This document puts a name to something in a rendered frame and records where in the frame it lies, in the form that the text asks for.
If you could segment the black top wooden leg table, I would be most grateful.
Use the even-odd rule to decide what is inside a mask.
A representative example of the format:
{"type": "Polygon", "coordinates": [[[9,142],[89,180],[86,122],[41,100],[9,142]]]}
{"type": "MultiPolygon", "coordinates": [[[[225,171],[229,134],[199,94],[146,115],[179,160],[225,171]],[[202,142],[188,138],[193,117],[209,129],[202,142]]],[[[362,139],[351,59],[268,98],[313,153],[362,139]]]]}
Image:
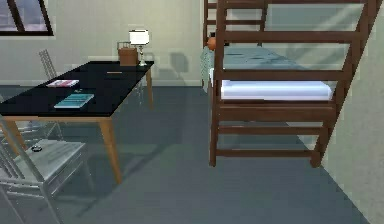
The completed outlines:
{"type": "Polygon", "coordinates": [[[117,61],[90,61],[59,76],[61,80],[79,80],[69,88],[46,87],[44,82],[0,104],[0,115],[11,126],[11,132],[22,146],[23,138],[16,127],[18,121],[90,122],[99,125],[114,178],[122,181],[115,143],[112,115],[127,96],[145,80],[152,89],[151,68],[146,66],[121,66],[117,61]],[[122,74],[107,74],[120,71],[122,74]],[[54,105],[68,95],[90,93],[94,98],[80,109],[55,109],[54,105]]]}

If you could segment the blue blanket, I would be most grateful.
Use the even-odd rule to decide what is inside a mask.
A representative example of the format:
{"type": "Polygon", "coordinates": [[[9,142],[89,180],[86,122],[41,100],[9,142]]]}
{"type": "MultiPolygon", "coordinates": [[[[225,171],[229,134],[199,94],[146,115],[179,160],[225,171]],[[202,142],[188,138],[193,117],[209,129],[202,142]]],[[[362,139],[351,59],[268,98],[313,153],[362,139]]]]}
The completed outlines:
{"type": "MultiPolygon", "coordinates": [[[[208,87],[208,81],[211,77],[210,72],[214,69],[214,56],[215,52],[211,51],[208,47],[204,47],[200,55],[200,72],[204,88],[208,87]]],[[[303,66],[300,66],[293,60],[259,46],[225,46],[223,65],[224,68],[228,69],[303,69],[303,66]]]]}

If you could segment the brown box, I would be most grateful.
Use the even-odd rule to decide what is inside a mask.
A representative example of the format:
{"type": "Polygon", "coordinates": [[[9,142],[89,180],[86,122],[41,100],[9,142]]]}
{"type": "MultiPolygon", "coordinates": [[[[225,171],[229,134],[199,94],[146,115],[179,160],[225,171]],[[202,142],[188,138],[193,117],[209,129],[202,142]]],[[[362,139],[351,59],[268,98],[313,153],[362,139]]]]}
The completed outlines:
{"type": "Polygon", "coordinates": [[[137,66],[138,52],[129,41],[120,41],[117,43],[117,51],[121,66],[137,66]]]}

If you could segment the teal book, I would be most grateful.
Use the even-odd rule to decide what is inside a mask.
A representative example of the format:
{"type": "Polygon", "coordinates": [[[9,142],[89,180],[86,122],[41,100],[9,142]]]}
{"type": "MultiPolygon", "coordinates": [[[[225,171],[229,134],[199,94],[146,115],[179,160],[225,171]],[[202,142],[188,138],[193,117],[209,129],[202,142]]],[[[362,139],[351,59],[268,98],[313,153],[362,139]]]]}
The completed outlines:
{"type": "Polygon", "coordinates": [[[59,103],[57,103],[55,109],[79,109],[87,104],[91,99],[94,98],[93,94],[71,94],[59,103]]]}

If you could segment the brown wooden bunk bed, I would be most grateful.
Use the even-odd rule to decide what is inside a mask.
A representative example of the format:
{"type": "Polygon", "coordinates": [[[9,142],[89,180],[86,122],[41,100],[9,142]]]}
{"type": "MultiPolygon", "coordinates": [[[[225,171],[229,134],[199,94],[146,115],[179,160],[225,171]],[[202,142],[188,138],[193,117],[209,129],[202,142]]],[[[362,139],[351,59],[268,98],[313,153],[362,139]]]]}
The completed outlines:
{"type": "Polygon", "coordinates": [[[211,92],[209,165],[222,157],[308,157],[321,165],[352,79],[383,0],[203,0],[216,18],[203,20],[216,27],[211,92]],[[268,6],[288,3],[360,4],[362,12],[352,31],[267,31],[268,6]],[[224,47],[230,43],[337,43],[348,52],[338,70],[261,70],[224,68],[224,47]],[[239,135],[316,135],[312,150],[220,149],[218,138],[239,135]]]}

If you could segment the white shade table lamp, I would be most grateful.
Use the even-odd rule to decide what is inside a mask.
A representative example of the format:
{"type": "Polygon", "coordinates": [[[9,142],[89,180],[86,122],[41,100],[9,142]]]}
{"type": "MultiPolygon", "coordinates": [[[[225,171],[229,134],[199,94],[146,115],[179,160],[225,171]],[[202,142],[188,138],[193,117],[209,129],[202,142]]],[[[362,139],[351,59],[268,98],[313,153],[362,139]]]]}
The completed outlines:
{"type": "Polygon", "coordinates": [[[140,66],[146,66],[143,47],[149,43],[149,32],[147,30],[131,30],[129,32],[130,43],[139,48],[140,66]]]}

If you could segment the red and white book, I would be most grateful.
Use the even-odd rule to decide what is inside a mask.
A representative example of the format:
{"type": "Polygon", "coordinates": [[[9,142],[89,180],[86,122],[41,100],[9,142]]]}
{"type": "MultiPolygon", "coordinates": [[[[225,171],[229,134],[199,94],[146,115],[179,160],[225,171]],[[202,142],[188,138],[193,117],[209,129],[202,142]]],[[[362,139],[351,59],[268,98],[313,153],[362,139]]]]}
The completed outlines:
{"type": "Polygon", "coordinates": [[[46,87],[50,88],[66,88],[66,87],[72,87],[79,83],[79,80],[55,80],[49,84],[46,85],[46,87]]]}

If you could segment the dark framed window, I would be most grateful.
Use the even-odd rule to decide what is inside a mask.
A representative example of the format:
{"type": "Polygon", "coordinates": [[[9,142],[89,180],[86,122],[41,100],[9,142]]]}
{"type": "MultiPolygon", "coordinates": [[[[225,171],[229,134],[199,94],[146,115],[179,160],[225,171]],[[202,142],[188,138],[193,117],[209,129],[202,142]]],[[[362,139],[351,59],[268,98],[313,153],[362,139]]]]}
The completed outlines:
{"type": "Polygon", "coordinates": [[[45,0],[0,0],[0,36],[52,36],[45,0]]]}

